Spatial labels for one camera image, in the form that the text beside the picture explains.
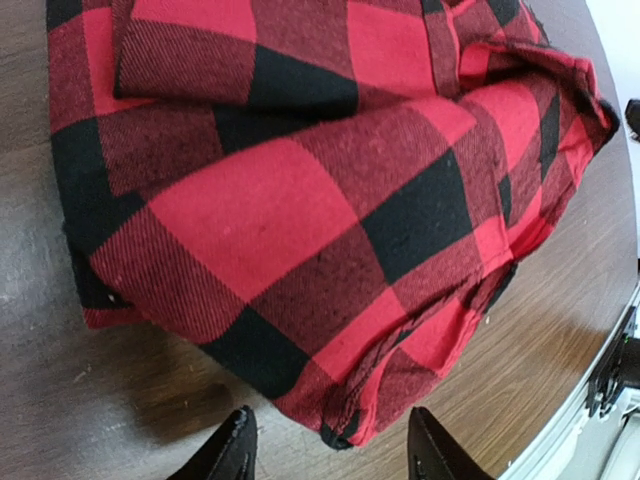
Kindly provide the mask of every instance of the red and black plaid shirt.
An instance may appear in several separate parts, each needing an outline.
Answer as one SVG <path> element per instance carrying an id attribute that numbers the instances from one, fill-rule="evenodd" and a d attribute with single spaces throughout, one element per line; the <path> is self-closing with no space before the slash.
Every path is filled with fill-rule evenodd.
<path id="1" fill-rule="evenodd" d="M 331 446 L 451 370 L 617 127 L 517 0 L 48 0 L 89 326 L 153 322 Z"/>

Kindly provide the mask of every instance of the buffalo check flannel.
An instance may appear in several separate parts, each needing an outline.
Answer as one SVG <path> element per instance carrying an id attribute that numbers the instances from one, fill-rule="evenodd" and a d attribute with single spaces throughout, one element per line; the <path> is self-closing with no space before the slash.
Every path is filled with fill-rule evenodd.
<path id="1" fill-rule="evenodd" d="M 48 0 L 88 325 L 362 446 L 451 370 L 618 120 L 516 0 Z"/>

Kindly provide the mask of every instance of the red square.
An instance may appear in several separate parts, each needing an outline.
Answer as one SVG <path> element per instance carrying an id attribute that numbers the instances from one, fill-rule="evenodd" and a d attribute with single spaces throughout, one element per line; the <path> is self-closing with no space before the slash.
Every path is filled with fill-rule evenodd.
<path id="1" fill-rule="evenodd" d="M 349 2 L 351 62 L 359 83 L 419 98 L 435 93 L 422 18 Z"/>
<path id="2" fill-rule="evenodd" d="M 113 22 L 110 8 L 97 8 L 82 15 L 87 57 L 91 72 L 91 90 L 96 115 L 126 110 L 153 103 L 148 99 L 116 100 L 113 97 L 115 64 L 113 60 Z"/>
<path id="3" fill-rule="evenodd" d="M 361 375 L 362 373 L 365 373 L 367 376 L 362 379 L 362 381 L 365 382 L 362 387 L 357 385 L 360 390 L 357 405 L 360 413 L 358 418 L 358 430 L 349 438 L 349 442 L 353 445 L 364 446 L 377 434 L 375 426 L 380 385 L 385 375 L 387 364 L 391 361 L 395 351 L 396 349 L 390 352 L 385 352 L 386 355 L 384 356 L 381 355 L 381 358 L 378 359 L 375 366 L 371 366 L 372 371 L 370 373 L 360 372 Z"/>
<path id="4" fill-rule="evenodd" d="M 131 17 L 256 39 L 251 0 L 137 0 Z"/>
<path id="5" fill-rule="evenodd" d="M 400 348 L 417 364 L 444 378 L 471 339 L 479 317 L 454 297 L 426 316 Z"/>
<path id="6" fill-rule="evenodd" d="M 465 100 L 482 107 L 498 125 L 511 170 L 540 127 L 536 98 L 520 82 L 506 81 L 473 91 Z"/>
<path id="7" fill-rule="evenodd" d="M 318 161 L 284 139 L 200 170 L 150 206 L 182 245 L 245 301 L 357 222 Z"/>
<path id="8" fill-rule="evenodd" d="M 466 90 L 484 86 L 489 71 L 490 48 L 484 44 L 473 44 L 461 51 L 460 85 Z"/>
<path id="9" fill-rule="evenodd" d="M 95 115 L 82 17 L 49 33 L 51 133 Z"/>
<path id="10" fill-rule="evenodd" d="M 473 234 L 485 274 L 511 260 L 507 229 L 502 216 L 495 216 L 477 226 Z"/>
<path id="11" fill-rule="evenodd" d="M 551 226 L 540 216 L 542 188 L 529 203 L 522 217 L 507 231 L 516 261 L 529 255 L 551 234 Z"/>
<path id="12" fill-rule="evenodd" d="M 406 321 L 407 313 L 393 290 L 385 290 L 313 360 L 333 380 L 341 383 L 372 345 Z"/>
<path id="13" fill-rule="evenodd" d="M 433 125 L 450 146 L 475 127 L 476 118 L 460 105 L 442 97 L 430 97 L 408 104 Z"/>
<path id="14" fill-rule="evenodd" d="M 92 255 L 91 267 L 142 317 L 198 345 L 220 337 L 245 307 L 148 208 Z"/>

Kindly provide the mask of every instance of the folded shirt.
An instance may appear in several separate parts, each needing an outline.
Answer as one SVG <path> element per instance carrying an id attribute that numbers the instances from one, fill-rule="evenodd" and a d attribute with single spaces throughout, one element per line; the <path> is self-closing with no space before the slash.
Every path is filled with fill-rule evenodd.
<path id="1" fill-rule="evenodd" d="M 87 324 L 186 338 L 338 449 L 450 372 L 618 128 L 516 0 L 47 0 L 47 26 Z"/>

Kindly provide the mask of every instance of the wooden table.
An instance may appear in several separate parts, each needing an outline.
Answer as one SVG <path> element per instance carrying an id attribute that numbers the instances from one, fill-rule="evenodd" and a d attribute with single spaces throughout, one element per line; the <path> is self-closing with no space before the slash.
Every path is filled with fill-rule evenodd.
<path id="1" fill-rule="evenodd" d="M 557 46 L 594 59 L 615 100 L 584 1 L 530 3 Z M 0 478 L 162 479 L 242 403 L 260 423 L 259 479 L 406 478 L 406 421 L 363 451 L 334 453 L 192 346 L 152 327 L 85 328 L 49 151 L 43 4 L 0 3 Z M 636 283 L 635 242 L 618 135 L 425 401 L 489 473 L 591 363 Z"/>

